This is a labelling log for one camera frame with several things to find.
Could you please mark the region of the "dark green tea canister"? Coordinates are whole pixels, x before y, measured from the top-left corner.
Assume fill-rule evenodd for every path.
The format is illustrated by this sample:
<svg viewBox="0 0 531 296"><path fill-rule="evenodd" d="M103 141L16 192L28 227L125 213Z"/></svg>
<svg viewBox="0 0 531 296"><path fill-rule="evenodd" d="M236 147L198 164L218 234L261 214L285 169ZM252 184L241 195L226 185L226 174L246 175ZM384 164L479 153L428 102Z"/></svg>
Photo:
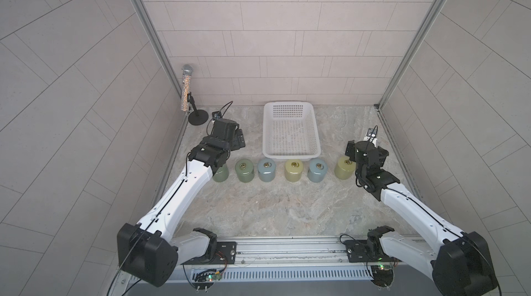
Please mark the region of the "dark green tea canister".
<svg viewBox="0 0 531 296"><path fill-rule="evenodd" d="M254 163L250 159L240 159L235 165L240 182L249 183L254 179Z"/></svg>

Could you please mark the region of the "blue tea canister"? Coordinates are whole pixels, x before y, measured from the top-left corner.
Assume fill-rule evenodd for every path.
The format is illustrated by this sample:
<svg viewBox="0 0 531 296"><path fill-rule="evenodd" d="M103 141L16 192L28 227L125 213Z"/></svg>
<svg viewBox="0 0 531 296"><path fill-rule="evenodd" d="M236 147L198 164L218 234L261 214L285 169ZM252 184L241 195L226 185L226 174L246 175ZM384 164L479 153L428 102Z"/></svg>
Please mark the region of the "blue tea canister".
<svg viewBox="0 0 531 296"><path fill-rule="evenodd" d="M261 159L257 164L258 176L263 182L271 182L276 176L276 163L270 158Z"/></svg>
<svg viewBox="0 0 531 296"><path fill-rule="evenodd" d="M308 179L314 183L320 183L324 180L328 166L322 159L311 159L308 168Z"/></svg>

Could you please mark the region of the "blue tea canister front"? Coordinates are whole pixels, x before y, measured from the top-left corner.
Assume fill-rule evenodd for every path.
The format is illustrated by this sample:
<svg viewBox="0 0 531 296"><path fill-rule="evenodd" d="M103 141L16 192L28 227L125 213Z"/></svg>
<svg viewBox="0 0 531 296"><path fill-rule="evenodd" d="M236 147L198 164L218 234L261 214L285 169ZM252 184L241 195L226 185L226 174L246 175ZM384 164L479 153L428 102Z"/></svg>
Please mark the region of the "blue tea canister front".
<svg viewBox="0 0 531 296"><path fill-rule="evenodd" d="M276 176L276 163L270 158L261 159L257 164L258 176L263 182L271 182Z"/></svg>

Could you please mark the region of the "white plastic basket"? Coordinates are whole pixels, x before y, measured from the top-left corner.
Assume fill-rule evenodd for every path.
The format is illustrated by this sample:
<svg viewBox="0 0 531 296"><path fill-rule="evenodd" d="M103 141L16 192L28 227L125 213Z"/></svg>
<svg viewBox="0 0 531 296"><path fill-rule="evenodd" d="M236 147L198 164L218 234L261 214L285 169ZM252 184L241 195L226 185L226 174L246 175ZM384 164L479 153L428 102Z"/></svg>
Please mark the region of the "white plastic basket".
<svg viewBox="0 0 531 296"><path fill-rule="evenodd" d="M301 101L264 106L263 154L276 161L309 161L322 153L313 105Z"/></svg>

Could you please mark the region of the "yellow-green tea canister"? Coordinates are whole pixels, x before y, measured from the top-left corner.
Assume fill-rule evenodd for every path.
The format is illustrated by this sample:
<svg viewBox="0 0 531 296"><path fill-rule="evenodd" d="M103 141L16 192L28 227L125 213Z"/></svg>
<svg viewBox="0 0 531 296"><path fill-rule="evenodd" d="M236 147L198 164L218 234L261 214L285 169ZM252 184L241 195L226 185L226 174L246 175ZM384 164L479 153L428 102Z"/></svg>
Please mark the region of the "yellow-green tea canister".
<svg viewBox="0 0 531 296"><path fill-rule="evenodd" d="M304 164L299 159L290 159L285 163L285 177L289 182L298 182L304 170Z"/></svg>

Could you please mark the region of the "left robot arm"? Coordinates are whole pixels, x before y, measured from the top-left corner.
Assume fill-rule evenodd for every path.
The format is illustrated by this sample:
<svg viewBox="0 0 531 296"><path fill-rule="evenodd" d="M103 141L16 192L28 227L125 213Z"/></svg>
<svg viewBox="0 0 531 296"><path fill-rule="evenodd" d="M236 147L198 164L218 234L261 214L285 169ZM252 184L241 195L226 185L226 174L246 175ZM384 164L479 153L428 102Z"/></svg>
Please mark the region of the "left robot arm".
<svg viewBox="0 0 531 296"><path fill-rule="evenodd" d="M216 234L195 228L175 239L174 233L202 187L226 164L231 152L245 145L237 122L215 120L212 132L187 154L170 189L137 224L125 224L118 231L119 269L160 287L178 265L212 261L217 255Z"/></svg>

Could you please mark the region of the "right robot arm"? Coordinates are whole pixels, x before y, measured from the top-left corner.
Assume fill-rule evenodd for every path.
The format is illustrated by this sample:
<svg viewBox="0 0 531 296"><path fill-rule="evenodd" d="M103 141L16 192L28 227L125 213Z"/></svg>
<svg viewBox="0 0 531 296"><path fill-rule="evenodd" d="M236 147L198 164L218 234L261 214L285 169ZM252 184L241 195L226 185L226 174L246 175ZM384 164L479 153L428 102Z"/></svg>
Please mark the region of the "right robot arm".
<svg viewBox="0 0 531 296"><path fill-rule="evenodd" d="M345 155L356 164L355 181L379 202L398 213L424 239L412 242L388 226L367 234L371 261L388 257L430 278L442 295L484 295L501 290L488 242L477 232L466 233L415 198L400 180L384 170L387 150L375 136L349 141Z"/></svg>

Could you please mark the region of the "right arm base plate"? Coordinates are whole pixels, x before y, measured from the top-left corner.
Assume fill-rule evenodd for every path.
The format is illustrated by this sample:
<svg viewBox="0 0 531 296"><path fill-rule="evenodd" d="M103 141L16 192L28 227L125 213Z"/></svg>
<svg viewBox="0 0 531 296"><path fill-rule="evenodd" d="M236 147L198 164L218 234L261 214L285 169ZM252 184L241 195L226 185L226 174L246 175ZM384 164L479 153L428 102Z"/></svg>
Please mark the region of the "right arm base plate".
<svg viewBox="0 0 531 296"><path fill-rule="evenodd" d="M377 242L347 239L346 241L342 241L342 243L345 246L350 263L393 261L391 257L384 254L383 249L381 249Z"/></svg>

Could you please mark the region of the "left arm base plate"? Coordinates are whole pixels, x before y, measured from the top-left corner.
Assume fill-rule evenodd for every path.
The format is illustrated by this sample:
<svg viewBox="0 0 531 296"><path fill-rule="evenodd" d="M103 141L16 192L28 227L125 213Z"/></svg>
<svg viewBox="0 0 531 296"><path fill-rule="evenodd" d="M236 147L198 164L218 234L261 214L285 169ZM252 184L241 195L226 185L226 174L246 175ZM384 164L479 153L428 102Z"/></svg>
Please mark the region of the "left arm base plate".
<svg viewBox="0 0 531 296"><path fill-rule="evenodd" d="M211 265L232 265L235 263L236 242L217 242L214 257L208 262Z"/></svg>

